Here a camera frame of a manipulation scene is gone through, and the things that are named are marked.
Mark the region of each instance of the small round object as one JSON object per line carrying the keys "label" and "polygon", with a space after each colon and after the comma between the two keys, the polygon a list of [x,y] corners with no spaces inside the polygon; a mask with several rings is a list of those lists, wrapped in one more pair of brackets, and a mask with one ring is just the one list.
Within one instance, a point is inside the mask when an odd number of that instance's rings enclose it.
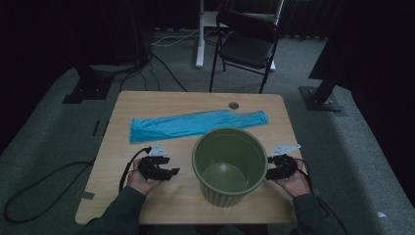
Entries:
{"label": "small round object", "polygon": [[229,108],[231,110],[238,110],[239,109],[239,104],[236,103],[236,102],[231,102],[231,103],[229,103]]}

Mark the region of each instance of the blue towel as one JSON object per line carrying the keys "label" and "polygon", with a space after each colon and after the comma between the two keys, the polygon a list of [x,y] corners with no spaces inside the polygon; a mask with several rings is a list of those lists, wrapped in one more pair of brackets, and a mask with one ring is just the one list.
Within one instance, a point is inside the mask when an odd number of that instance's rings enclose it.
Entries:
{"label": "blue towel", "polygon": [[205,134],[219,127],[250,127],[267,124],[263,111],[241,114],[228,110],[208,111],[171,117],[133,119],[130,141],[144,142]]}

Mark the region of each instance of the bucket rim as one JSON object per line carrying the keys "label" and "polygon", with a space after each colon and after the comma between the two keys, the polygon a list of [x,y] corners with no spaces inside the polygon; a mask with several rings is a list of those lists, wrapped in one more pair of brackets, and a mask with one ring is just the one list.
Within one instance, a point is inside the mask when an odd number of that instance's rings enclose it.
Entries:
{"label": "bucket rim", "polygon": [[[211,134],[214,131],[218,131],[218,130],[223,130],[223,129],[232,129],[232,130],[236,130],[236,131],[240,131],[243,132],[244,134],[247,134],[248,136],[250,136],[254,141],[256,141],[260,147],[261,152],[263,153],[264,156],[264,171],[262,173],[262,180],[258,180],[258,182],[256,184],[254,184],[253,186],[251,186],[250,188],[247,188],[243,191],[239,191],[239,192],[229,192],[229,191],[224,191],[224,190],[220,190],[217,188],[212,187],[209,183],[207,183],[203,178],[201,173],[196,169],[196,164],[195,164],[195,154],[196,154],[196,148],[199,145],[199,143],[209,134]],[[195,172],[196,176],[198,177],[199,181],[201,183],[203,183],[209,190],[218,193],[218,194],[223,194],[226,195],[228,197],[237,197],[237,196],[243,196],[243,195],[247,195],[249,193],[251,193],[253,190],[255,190],[257,187],[259,187],[259,185],[263,182],[263,180],[265,179],[265,175],[266,175],[266,171],[268,168],[268,160],[267,160],[267,154],[265,151],[265,148],[263,147],[262,143],[250,132],[248,132],[245,129],[242,128],[237,128],[237,127],[218,127],[215,129],[212,129],[211,131],[205,133],[204,135],[202,135],[198,141],[196,142],[194,148],[193,148],[193,152],[192,152],[192,168],[193,171]]]}

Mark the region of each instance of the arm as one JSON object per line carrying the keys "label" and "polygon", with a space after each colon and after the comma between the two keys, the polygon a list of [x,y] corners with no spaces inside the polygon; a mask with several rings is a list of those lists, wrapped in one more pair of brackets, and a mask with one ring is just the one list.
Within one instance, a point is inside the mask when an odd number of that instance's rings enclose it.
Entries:
{"label": "arm", "polygon": [[[302,169],[303,162],[296,162],[298,169]],[[290,178],[277,179],[274,182],[293,198],[299,228],[292,234],[340,234],[324,216],[316,196],[311,193],[305,174],[297,170]]]}
{"label": "arm", "polygon": [[[136,169],[141,160],[133,163]],[[107,207],[104,214],[91,220],[77,234],[138,234],[138,219],[146,197],[162,181],[147,181],[138,170],[128,175],[127,186]]]}

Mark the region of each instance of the black chair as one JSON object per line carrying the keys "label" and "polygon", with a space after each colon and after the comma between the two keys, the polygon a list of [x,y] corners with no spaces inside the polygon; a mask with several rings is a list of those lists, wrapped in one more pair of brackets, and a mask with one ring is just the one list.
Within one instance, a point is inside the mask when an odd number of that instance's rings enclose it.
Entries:
{"label": "black chair", "polygon": [[[230,32],[227,39],[220,28],[222,24],[226,25],[226,31]],[[225,65],[228,65],[262,74],[263,79],[259,89],[259,93],[262,93],[280,37],[275,23],[246,14],[224,11],[216,16],[216,31],[218,39],[214,51],[209,92],[213,86],[216,60],[219,55],[224,71],[226,71]]]}

